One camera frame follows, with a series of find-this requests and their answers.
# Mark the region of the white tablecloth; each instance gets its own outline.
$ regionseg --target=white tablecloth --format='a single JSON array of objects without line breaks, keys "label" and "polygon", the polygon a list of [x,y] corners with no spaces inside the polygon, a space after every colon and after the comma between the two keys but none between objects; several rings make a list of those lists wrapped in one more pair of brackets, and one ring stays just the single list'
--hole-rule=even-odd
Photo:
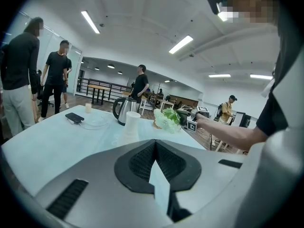
[{"label": "white tablecloth", "polygon": [[[86,123],[102,125],[87,128],[71,124],[65,117],[73,112],[82,116]],[[10,167],[25,189],[35,196],[39,190],[57,175],[61,174],[83,158],[98,152],[116,148],[123,126],[112,113],[92,109],[85,113],[84,106],[75,106],[56,114],[19,133],[3,146],[3,152]],[[204,149],[184,130],[168,133],[153,127],[152,120],[140,119],[139,140],[161,139]]]}]

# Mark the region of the yellow shirt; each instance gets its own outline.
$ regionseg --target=yellow shirt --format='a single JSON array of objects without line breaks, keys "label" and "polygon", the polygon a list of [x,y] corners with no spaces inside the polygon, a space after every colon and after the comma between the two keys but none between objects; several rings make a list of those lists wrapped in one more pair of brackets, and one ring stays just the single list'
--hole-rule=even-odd
[{"label": "yellow shirt", "polygon": [[229,117],[227,114],[225,113],[232,113],[232,105],[229,103],[229,102],[225,102],[223,105],[222,105],[222,116],[220,117],[223,121],[227,122],[229,120]]}]

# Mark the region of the electric kettle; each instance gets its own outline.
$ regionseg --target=electric kettle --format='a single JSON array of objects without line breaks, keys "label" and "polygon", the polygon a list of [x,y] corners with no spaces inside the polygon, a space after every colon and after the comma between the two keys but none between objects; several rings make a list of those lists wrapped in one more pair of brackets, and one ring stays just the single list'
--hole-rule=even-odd
[{"label": "electric kettle", "polygon": [[[117,104],[121,102],[122,105],[119,108],[119,113],[116,112],[116,106]],[[113,105],[113,115],[116,119],[118,119],[118,123],[120,125],[125,125],[125,122],[127,120],[127,112],[137,112],[136,107],[136,100],[133,100],[132,98],[118,98]]]}]

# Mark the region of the sneakers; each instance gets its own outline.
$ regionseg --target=sneakers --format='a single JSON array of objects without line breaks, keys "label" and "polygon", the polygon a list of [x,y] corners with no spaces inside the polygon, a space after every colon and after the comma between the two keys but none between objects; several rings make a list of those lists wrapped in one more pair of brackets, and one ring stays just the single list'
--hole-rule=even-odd
[{"label": "sneakers", "polygon": [[38,122],[42,122],[45,119],[45,117],[39,117]]}]

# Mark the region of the black railing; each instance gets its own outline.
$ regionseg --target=black railing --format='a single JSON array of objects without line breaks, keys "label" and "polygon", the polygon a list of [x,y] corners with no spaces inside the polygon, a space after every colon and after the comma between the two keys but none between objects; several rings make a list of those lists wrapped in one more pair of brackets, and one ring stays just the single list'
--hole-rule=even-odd
[{"label": "black railing", "polygon": [[104,100],[106,101],[115,101],[116,99],[122,96],[123,91],[131,92],[132,90],[131,87],[127,87],[123,85],[113,84],[91,78],[78,78],[77,93],[79,93],[80,95],[85,94],[84,96],[92,98],[93,89],[89,88],[88,85],[96,85],[96,86],[103,86],[110,88],[110,90],[104,91]]}]

